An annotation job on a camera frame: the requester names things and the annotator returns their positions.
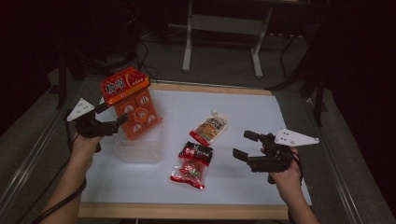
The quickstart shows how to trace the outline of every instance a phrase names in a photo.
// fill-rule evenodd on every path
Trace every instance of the red snack bag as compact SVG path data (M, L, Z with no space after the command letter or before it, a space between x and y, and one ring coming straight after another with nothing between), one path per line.
M213 148L187 142L178 154L179 164L175 166L171 180L204 189L205 171L212 160L212 155Z

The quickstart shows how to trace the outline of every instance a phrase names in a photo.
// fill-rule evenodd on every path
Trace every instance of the snack bag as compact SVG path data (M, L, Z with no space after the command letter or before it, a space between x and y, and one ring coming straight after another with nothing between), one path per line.
M205 171L212 160L212 155L213 148L187 142L178 154L179 164L175 166L171 180L204 189Z
M207 147L227 129L227 119L212 111L212 116L190 132L201 145Z

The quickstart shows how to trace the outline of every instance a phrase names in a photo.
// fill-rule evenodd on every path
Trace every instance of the metal stand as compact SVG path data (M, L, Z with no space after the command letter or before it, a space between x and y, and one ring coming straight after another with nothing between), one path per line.
M184 60L182 70L190 71L191 62L191 32L192 29L207 30L223 33L235 33L243 35L257 35L258 41L256 47L251 50L254 71L257 78L262 78L262 67L260 65L259 51L262 47L262 41L271 19L273 9L267 10L265 20L245 20L237 18L214 17L206 15L192 14L192 0L189 1L189 16L187 18L187 43L184 50Z

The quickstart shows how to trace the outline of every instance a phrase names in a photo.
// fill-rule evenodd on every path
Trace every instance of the human hand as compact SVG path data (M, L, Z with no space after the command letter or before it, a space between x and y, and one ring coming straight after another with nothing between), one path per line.
M290 150L298 154L297 148L291 147ZM269 175L274 179L279 195L286 204L293 203L304 197L300 182L301 171L296 161L291 162L288 170L270 173Z
M70 162L82 168L88 169L92 165L92 156L96 151L96 146L99 144L103 136L94 138L86 138L80 134L75 134L75 140L73 142L72 154L70 156Z

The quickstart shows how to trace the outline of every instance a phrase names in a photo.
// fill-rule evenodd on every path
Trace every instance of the chair leg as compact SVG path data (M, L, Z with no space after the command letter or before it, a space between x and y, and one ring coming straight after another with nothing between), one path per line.
M286 73L285 69L285 64L283 63L283 55L285 54L286 50L290 47L291 43L297 38L297 35L294 35L293 38L289 41L288 45L286 45L285 48L283 48L282 52L280 53L280 67L282 68L283 76L289 77L288 74Z

